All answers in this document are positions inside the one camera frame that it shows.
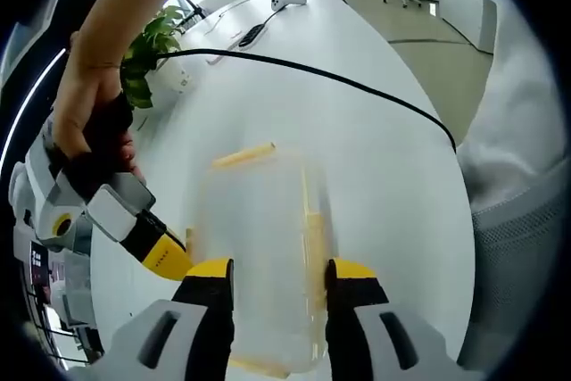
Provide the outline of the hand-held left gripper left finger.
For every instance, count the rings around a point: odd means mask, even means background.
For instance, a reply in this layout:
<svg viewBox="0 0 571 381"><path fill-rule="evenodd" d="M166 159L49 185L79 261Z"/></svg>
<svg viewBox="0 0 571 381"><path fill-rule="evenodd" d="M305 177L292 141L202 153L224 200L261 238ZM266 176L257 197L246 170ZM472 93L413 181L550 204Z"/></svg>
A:
<svg viewBox="0 0 571 381"><path fill-rule="evenodd" d="M191 268L170 300L158 300L119 328L90 380L223 380L233 321L234 261Z"/></svg>

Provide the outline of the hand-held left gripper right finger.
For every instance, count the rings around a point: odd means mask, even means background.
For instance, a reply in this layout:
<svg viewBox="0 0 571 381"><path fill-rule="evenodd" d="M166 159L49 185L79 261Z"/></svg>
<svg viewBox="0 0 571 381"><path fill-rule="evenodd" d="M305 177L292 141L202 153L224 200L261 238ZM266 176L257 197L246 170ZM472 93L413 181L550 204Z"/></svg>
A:
<svg viewBox="0 0 571 381"><path fill-rule="evenodd" d="M460 379L443 336L389 302L372 269L331 259L325 288L325 336L334 380Z"/></svg>

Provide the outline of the person's right hand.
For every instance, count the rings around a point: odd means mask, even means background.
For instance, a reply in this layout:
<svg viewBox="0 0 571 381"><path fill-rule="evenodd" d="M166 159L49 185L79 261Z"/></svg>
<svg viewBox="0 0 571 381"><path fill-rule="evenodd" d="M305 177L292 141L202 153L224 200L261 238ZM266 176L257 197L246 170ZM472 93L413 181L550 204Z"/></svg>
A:
<svg viewBox="0 0 571 381"><path fill-rule="evenodd" d="M90 153L84 129L93 113L121 92L120 56L135 32L113 37L113 49L95 49L79 31L70 36L69 57L54 102L54 143L68 160Z"/></svg>

